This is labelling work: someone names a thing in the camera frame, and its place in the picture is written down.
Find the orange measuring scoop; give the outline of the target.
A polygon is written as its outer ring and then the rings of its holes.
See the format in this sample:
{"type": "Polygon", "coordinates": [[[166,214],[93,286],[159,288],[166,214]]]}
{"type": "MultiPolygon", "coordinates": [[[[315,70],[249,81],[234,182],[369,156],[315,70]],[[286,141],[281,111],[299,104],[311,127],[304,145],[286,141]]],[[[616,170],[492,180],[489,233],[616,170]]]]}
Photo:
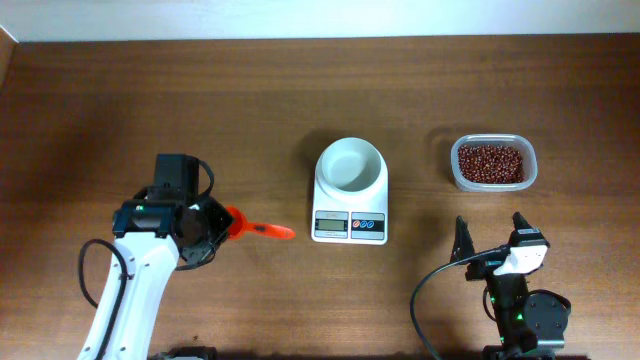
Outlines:
{"type": "Polygon", "coordinates": [[[239,240],[247,232],[279,240],[292,240],[296,236],[292,229],[284,226],[250,222],[236,207],[228,206],[226,210],[233,218],[233,223],[229,228],[231,240],[239,240]]]}

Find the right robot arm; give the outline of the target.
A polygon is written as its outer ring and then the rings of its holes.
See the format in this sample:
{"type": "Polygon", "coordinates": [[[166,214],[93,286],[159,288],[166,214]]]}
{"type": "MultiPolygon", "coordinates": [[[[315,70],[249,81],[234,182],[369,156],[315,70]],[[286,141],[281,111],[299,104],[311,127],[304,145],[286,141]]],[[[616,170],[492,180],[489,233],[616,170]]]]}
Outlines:
{"type": "Polygon", "coordinates": [[[466,280],[486,283],[483,307],[497,325],[500,343],[484,347],[483,359],[554,359],[565,346],[571,302],[528,288],[527,277],[543,266],[550,243],[521,213],[512,220],[506,244],[477,252],[467,223],[457,217],[451,260],[466,268],[466,280]]]}

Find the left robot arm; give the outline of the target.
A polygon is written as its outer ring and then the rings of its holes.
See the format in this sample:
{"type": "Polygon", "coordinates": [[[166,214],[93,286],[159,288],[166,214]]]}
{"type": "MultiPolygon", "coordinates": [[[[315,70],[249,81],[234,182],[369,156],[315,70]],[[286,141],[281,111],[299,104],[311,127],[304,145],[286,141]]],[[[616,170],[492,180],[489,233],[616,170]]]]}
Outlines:
{"type": "Polygon", "coordinates": [[[210,166],[186,154],[159,154],[152,184],[124,201],[112,221],[110,269],[82,359],[144,359],[171,275],[211,263],[228,239],[230,213],[199,188],[210,166]]]}

